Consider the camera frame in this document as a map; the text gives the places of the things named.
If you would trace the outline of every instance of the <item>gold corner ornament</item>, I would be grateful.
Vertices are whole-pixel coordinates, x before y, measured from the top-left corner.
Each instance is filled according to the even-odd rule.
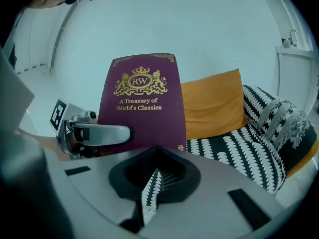
[[[175,62],[173,54],[152,54],[156,58],[168,58],[172,63]]]
[[[132,94],[150,95],[150,94],[163,94],[167,92],[166,78],[160,77],[160,70],[149,74],[150,69],[140,66],[132,70],[132,75],[129,76],[127,73],[123,73],[122,80],[117,81],[114,91],[114,95],[130,96]]]
[[[114,60],[113,67],[116,67],[119,63],[126,61],[126,60],[129,60],[131,58],[134,58],[134,56],[118,58],[118,59]]]

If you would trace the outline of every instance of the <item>mustard yellow cushion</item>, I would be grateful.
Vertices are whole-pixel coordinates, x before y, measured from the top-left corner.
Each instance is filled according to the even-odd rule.
[[[181,85],[187,140],[242,128],[247,120],[239,69]]]

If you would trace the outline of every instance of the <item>book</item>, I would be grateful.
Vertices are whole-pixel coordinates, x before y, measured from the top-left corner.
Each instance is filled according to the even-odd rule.
[[[129,142],[100,148],[100,155],[162,146],[186,151],[183,99],[173,54],[143,54],[112,61],[98,124],[125,125]]]

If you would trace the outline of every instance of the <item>white floor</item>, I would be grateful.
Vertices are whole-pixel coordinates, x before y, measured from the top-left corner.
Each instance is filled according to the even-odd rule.
[[[312,125],[314,126],[317,135],[319,135],[319,114],[317,113],[318,105],[319,100],[316,101],[316,104],[309,114],[310,120],[312,121]],[[277,200],[284,207],[288,207],[305,197],[310,185],[314,180],[314,177],[318,172],[318,160],[319,153],[317,153],[313,160],[304,166],[300,171],[286,180],[283,187],[276,195]]]

